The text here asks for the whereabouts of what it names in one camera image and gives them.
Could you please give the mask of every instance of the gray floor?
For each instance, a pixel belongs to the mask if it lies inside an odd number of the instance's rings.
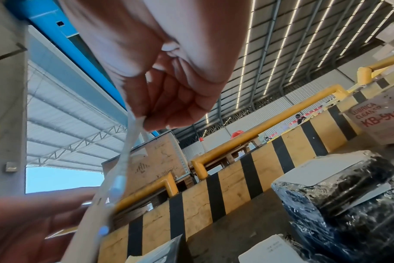
[[[238,256],[274,234],[292,234],[280,199],[272,189],[191,236],[194,263],[238,263]]]

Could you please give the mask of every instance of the printed symbol on box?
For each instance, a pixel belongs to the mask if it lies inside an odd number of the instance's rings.
[[[138,165],[138,168],[136,169],[136,172],[145,173],[145,170],[148,167],[149,167],[149,165],[140,162]]]

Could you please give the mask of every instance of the wooden crate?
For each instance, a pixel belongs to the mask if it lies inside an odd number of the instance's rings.
[[[102,163],[106,174],[116,165],[119,156]],[[187,160],[171,131],[131,150],[128,181],[124,196],[128,196],[157,178],[171,172],[175,181],[190,174]]]

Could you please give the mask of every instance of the person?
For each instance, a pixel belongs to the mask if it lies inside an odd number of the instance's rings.
[[[250,1],[59,0],[147,131],[188,126],[211,110],[238,60]],[[60,261],[92,189],[0,198],[0,263]]]
[[[95,188],[0,198],[0,263],[59,262],[73,234],[46,237],[79,225]]]
[[[300,125],[306,119],[306,117],[301,116],[301,114],[295,115],[295,118],[297,119],[298,125]]]

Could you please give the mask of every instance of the ceiling light strip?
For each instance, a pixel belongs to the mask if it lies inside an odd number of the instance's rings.
[[[354,10],[353,14],[350,16],[349,20],[347,20],[346,24],[343,26],[343,28],[341,29],[340,33],[338,34],[338,36],[336,37],[336,39],[333,41],[333,43],[331,44],[331,46],[328,48],[327,53],[324,55],[323,59],[321,60],[321,62],[318,64],[318,68],[321,67],[321,65],[324,63],[324,61],[326,60],[328,54],[333,50],[334,46],[336,45],[337,41],[340,39],[341,35],[344,33],[344,31],[346,30],[346,28],[350,25],[351,21],[353,20],[353,17],[356,15],[356,13],[358,12],[358,10],[360,9],[360,7],[363,5],[365,0],[361,0],[360,3],[357,5],[356,9]]]
[[[383,4],[384,0],[381,0],[380,3],[373,9],[371,14],[367,17],[366,21],[363,23],[363,25],[357,30],[356,34],[354,34],[353,38],[350,40],[350,42],[347,44],[347,46],[341,51],[340,56],[342,56],[352,45],[352,43],[355,41],[357,36],[360,34],[360,32],[363,30],[363,28],[367,25],[367,23],[370,21],[370,19],[374,16],[374,14],[377,12],[379,7]]]
[[[242,74],[240,75],[239,92],[237,94],[236,109],[239,108],[240,92],[242,91],[243,76],[245,75],[246,56],[248,54],[250,29],[252,27],[253,13],[255,12],[255,3],[256,3],[256,0],[252,0],[252,9],[250,12],[248,35],[246,37],[245,53],[243,54]]]
[[[382,20],[382,22],[376,27],[376,29],[371,33],[371,35],[366,39],[365,43],[369,42],[371,38],[376,34],[376,32],[384,25],[388,18],[394,13],[394,9]]]
[[[301,0],[297,0],[297,4],[295,5],[295,8],[294,8],[294,10],[292,12],[291,20],[290,20],[290,22],[288,24],[287,31],[285,32],[284,39],[282,40],[281,48],[278,51],[278,55],[277,55],[277,57],[275,59],[274,67],[272,68],[271,74],[269,75],[268,82],[266,83],[266,87],[265,87],[265,91],[263,92],[263,95],[266,94],[266,91],[268,90],[269,85],[271,84],[272,76],[274,75],[274,72],[275,72],[275,69],[276,69],[276,65],[278,64],[278,60],[279,60],[279,58],[281,56],[282,50],[284,49],[285,41],[287,40],[287,37],[288,37],[289,31],[291,29],[292,23],[294,22],[294,18],[296,16],[297,12],[298,12],[298,7],[300,6],[300,2],[301,2]]]
[[[294,78],[294,76],[295,76],[295,74],[296,74],[298,68],[299,68],[300,65],[301,65],[301,62],[304,60],[306,53],[307,53],[308,50],[310,49],[311,44],[313,43],[315,37],[317,36],[318,31],[320,30],[320,28],[321,28],[321,26],[322,26],[324,20],[326,19],[327,14],[328,14],[328,12],[330,11],[330,8],[331,8],[331,6],[333,5],[334,1],[335,1],[335,0],[331,0],[331,1],[330,1],[330,4],[327,6],[325,13],[324,13],[323,17],[321,18],[320,23],[318,24],[317,29],[315,29],[315,32],[314,32],[314,34],[313,34],[313,37],[311,38],[310,42],[308,43],[307,48],[305,49],[304,53],[302,54],[302,57],[301,57],[301,59],[299,60],[299,62],[298,62],[298,64],[297,64],[297,67],[295,68],[294,72],[292,73],[292,76],[291,76],[291,78],[289,79],[289,82],[291,82],[292,79]]]

